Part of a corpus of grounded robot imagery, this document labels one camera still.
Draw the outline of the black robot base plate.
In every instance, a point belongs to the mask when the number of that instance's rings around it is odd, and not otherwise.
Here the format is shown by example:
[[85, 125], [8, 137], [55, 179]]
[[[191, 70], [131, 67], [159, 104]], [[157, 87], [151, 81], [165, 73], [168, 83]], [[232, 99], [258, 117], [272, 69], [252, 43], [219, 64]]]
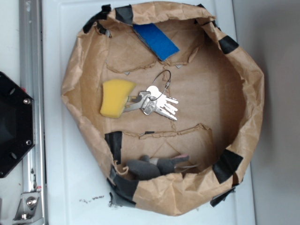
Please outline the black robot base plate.
[[0, 177], [5, 178], [33, 146], [33, 99], [1, 72]]

